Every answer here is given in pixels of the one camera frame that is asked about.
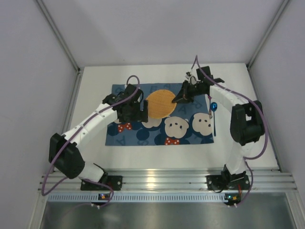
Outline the round woven wicker plate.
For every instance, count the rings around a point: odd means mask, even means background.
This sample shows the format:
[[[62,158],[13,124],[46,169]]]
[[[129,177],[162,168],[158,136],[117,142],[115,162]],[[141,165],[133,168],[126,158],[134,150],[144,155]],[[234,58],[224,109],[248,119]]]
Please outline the round woven wicker plate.
[[[172,103],[175,94],[169,90],[161,89],[149,94],[148,116],[153,119],[162,119],[168,117],[176,109],[177,103]]]

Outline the iridescent blue spoon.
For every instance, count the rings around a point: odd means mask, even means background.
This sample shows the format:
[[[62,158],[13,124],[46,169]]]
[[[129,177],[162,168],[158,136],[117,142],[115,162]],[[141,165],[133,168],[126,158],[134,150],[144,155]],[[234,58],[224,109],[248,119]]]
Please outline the iridescent blue spoon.
[[[211,103],[211,106],[210,106],[210,109],[211,109],[211,111],[212,111],[212,113],[213,113],[213,119],[214,119],[214,123],[213,123],[213,130],[214,130],[213,135],[214,135],[214,136],[216,136],[215,112],[216,112],[217,108],[218,108],[217,103],[216,103],[216,102],[212,102],[212,103]]]

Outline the blue bear placemat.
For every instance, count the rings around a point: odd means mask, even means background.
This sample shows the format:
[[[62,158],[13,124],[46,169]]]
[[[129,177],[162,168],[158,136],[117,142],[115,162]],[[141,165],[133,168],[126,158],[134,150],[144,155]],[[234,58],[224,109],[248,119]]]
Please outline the blue bear placemat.
[[[213,126],[204,95],[194,102],[178,104],[163,119],[149,119],[147,123],[120,123],[108,125],[106,146],[177,146],[211,144]]]

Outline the iridescent purple fork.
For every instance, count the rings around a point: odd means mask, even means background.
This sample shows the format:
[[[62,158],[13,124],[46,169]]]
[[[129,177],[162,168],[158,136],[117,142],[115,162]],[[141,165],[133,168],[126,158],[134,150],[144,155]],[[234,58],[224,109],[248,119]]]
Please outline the iridescent purple fork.
[[[208,114],[209,114],[209,118],[212,119],[213,115],[212,115],[212,110],[211,110],[211,97],[208,95],[208,100],[209,100],[209,111],[208,111]]]

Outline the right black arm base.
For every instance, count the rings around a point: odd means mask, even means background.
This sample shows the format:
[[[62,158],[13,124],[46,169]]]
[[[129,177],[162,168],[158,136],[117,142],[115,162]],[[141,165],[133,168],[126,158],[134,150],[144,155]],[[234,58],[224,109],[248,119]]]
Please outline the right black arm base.
[[[250,181],[247,175],[234,176],[232,178],[224,178],[221,175],[209,175],[206,177],[207,189],[220,193],[224,190],[248,190]]]

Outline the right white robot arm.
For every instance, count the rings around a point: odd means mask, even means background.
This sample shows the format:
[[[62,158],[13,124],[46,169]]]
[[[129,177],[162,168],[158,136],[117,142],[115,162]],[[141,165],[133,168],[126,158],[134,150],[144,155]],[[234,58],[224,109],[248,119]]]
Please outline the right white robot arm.
[[[260,137],[268,136],[262,104],[230,90],[221,78],[213,78],[209,66],[198,68],[196,73],[196,76],[192,72],[186,73],[186,79],[172,102],[187,104],[193,102],[196,96],[207,95],[230,112],[230,134],[234,142],[221,176],[228,185],[237,183],[245,179],[246,161],[255,160],[263,154],[249,155]]]

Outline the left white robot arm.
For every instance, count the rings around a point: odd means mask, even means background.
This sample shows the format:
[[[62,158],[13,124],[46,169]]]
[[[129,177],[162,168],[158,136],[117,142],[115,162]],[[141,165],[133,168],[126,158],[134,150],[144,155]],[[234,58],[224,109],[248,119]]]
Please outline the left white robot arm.
[[[50,139],[49,162],[68,179],[76,177],[96,183],[105,183],[107,172],[95,163],[85,162],[86,145],[114,121],[120,123],[146,122],[148,101],[143,91],[128,84],[124,91],[106,96],[97,109],[80,124]]]

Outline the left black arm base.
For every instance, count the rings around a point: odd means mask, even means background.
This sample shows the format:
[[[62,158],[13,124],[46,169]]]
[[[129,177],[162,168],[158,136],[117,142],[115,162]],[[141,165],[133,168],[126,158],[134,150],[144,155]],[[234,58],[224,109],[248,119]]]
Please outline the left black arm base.
[[[122,176],[107,176],[103,181],[95,182],[88,179],[81,181],[81,191],[120,191],[122,188]]]

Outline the right aluminium frame post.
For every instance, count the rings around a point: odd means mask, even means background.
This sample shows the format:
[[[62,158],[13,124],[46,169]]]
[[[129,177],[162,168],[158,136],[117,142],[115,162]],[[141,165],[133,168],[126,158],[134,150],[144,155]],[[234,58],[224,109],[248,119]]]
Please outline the right aluminium frame post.
[[[262,51],[265,44],[267,43],[267,41],[268,41],[269,37],[271,36],[273,30],[275,29],[275,27],[279,23],[282,15],[286,11],[286,9],[288,8],[290,3],[291,3],[291,0],[282,0],[280,2],[280,5],[277,7],[277,9],[276,9],[274,15],[272,16],[268,26],[266,27],[261,39],[259,40],[258,45],[254,49],[253,54],[251,55],[249,61],[246,64],[246,67],[247,67],[248,71],[252,68],[252,66],[255,63],[257,57],[259,56],[259,54]]]

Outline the aluminium frame post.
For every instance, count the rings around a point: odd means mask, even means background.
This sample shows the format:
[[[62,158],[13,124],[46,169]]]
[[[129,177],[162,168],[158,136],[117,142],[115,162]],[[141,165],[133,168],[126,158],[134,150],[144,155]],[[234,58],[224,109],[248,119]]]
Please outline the aluminium frame post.
[[[269,37],[271,36],[273,30],[275,29],[275,27],[279,23],[282,15],[286,11],[286,9],[288,8],[290,3],[291,3],[291,0],[282,0],[280,2],[280,5],[277,7],[277,9],[276,9],[274,15],[272,16],[268,26],[266,27],[261,39],[259,40],[258,45],[254,49],[253,54],[251,55],[249,61],[246,64],[246,67],[247,67],[248,71],[252,68],[252,66],[255,63],[257,57],[259,56],[259,54],[262,51],[265,44],[267,43],[267,41],[268,41]]]
[[[50,30],[52,31],[53,35],[55,36],[59,46],[65,53],[66,57],[68,58],[70,64],[72,65],[73,69],[76,71],[76,73],[79,73],[81,71],[80,66],[77,64],[75,58],[73,57],[72,52],[70,51],[70,48],[68,47],[62,33],[60,32],[58,26],[56,25],[50,11],[48,10],[46,4],[43,0],[34,0],[34,3],[37,5],[38,9],[42,13],[44,19],[46,20]]]

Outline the aluminium mounting rail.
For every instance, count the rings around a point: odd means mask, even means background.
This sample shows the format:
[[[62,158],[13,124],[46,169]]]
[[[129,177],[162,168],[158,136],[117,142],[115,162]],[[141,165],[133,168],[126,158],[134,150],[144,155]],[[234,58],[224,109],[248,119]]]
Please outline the aluminium mounting rail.
[[[208,175],[219,170],[128,169],[110,170],[109,175],[122,176],[122,191],[203,191],[207,192]],[[297,186],[290,173],[278,170],[254,170],[253,192],[295,192]]]

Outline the left aluminium frame post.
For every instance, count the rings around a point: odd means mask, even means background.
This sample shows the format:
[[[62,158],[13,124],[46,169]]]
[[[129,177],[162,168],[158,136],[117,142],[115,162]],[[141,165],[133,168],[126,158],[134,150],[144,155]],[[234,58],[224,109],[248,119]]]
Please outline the left aluminium frame post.
[[[77,64],[75,58],[73,57],[72,52],[70,51],[70,48],[68,47],[62,33],[60,32],[58,26],[56,25],[50,11],[48,10],[46,4],[43,0],[34,0],[34,3],[37,5],[38,9],[42,13],[44,19],[46,20],[50,30],[52,31],[53,35],[55,36],[59,46],[65,53],[66,57],[68,58],[70,64],[72,65],[73,69],[76,71],[76,73],[79,73],[81,71],[80,66]]]

